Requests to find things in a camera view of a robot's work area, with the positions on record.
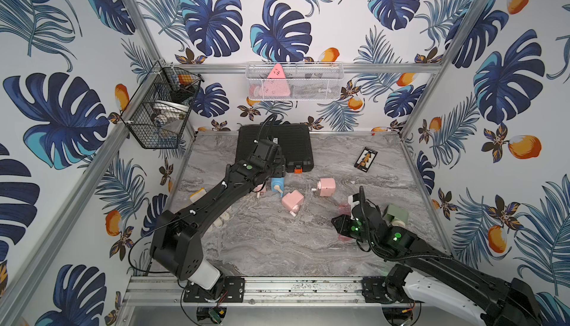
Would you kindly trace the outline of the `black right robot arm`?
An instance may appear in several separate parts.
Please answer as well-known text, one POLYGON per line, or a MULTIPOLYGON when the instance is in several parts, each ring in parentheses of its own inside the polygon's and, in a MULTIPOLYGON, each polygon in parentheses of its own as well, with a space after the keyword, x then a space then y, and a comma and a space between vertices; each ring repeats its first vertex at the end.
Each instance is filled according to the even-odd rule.
POLYGON ((350 196, 350 205, 350 215, 331 221, 337 233, 365 243, 369 253, 394 264, 384 277, 363 278, 366 302, 423 302, 473 325, 543 324, 539 302, 521 279, 505 281, 478 271, 387 223, 363 189, 350 196))

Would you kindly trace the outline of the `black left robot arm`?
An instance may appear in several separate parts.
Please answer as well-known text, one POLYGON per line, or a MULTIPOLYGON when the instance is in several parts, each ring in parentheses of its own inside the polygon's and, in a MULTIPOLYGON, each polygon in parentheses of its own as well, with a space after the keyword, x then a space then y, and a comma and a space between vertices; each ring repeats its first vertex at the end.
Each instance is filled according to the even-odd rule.
POLYGON ((272 114, 261 124, 249 156, 228 165, 224 178, 206 195, 176 213, 166 210, 157 217, 144 237, 152 237, 149 255, 165 269, 163 274, 218 293, 222 272, 204 258, 201 239, 231 205, 262 190, 283 166, 281 147, 267 137, 276 121, 277 115, 272 114))

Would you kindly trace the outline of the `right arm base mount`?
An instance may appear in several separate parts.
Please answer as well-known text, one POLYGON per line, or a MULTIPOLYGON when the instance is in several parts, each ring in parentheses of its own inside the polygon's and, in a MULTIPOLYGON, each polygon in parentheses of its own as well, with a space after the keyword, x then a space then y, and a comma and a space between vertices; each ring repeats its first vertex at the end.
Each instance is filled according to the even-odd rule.
POLYGON ((410 290, 412 284, 423 277, 410 267, 397 264, 386 276, 363 277, 362 296, 366 303, 414 305, 416 301, 411 297, 410 290))

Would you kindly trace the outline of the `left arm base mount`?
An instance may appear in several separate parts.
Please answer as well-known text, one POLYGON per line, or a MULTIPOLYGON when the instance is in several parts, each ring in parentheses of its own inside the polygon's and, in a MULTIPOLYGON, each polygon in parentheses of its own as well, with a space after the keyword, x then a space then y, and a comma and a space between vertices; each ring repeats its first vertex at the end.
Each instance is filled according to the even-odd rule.
POLYGON ((222 276, 209 290, 189 281, 182 300, 185 303, 242 303, 245 286, 245 278, 239 276, 222 276))

